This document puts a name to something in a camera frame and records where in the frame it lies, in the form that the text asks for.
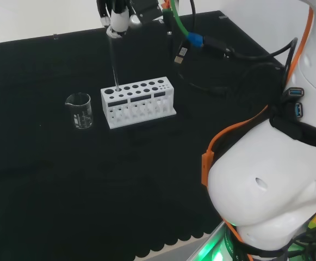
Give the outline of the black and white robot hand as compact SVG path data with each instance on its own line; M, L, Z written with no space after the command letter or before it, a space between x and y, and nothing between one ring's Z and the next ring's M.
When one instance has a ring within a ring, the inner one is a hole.
M130 1L125 0L96 0L97 10L102 26L112 39L122 38L129 27L132 15Z

